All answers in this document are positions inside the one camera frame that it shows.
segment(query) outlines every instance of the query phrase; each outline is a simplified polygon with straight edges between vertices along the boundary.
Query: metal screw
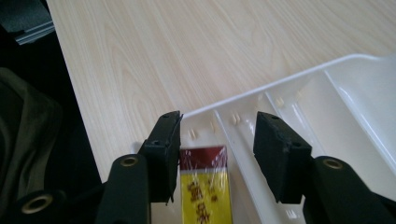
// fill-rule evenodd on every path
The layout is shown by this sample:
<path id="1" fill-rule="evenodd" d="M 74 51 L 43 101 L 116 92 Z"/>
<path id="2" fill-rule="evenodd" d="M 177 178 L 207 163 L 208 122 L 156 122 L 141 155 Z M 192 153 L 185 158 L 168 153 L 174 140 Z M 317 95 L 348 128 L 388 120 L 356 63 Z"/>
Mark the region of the metal screw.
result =
<path id="1" fill-rule="evenodd" d="M 133 166 L 133 165 L 137 164 L 138 161 L 139 161 L 139 160 L 138 160 L 137 158 L 135 158 L 135 157 L 127 157 L 127 158 L 123 159 L 123 160 L 120 162 L 120 164 L 121 164 L 122 166 L 127 167 L 127 166 Z"/>
<path id="2" fill-rule="evenodd" d="M 343 164 L 341 162 L 332 159 L 324 160 L 323 164 L 335 170 L 341 170 L 343 168 Z"/>
<path id="3" fill-rule="evenodd" d="M 53 201 L 53 197 L 50 194 L 40 195 L 38 197 L 33 198 L 28 203 L 24 204 L 21 211 L 24 214 L 33 214 L 37 213 L 46 207 L 48 207 Z"/>

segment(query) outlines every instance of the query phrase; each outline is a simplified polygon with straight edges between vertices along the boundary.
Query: wooden table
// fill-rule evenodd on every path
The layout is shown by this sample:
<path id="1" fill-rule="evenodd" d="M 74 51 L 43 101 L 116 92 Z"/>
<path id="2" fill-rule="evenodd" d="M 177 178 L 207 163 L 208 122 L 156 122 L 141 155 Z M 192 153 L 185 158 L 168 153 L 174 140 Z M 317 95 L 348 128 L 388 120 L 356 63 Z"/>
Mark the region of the wooden table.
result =
<path id="1" fill-rule="evenodd" d="M 396 52 L 396 1 L 48 1 L 99 173 L 157 118 L 350 54 Z"/>

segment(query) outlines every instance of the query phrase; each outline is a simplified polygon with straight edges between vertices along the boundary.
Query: yellow box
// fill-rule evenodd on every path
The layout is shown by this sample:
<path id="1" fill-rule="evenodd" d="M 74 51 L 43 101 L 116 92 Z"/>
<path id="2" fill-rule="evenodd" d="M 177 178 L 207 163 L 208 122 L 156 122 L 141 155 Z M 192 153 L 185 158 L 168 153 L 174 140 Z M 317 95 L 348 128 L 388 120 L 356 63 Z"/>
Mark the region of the yellow box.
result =
<path id="1" fill-rule="evenodd" d="M 226 147 L 182 149 L 183 223 L 233 223 Z"/>

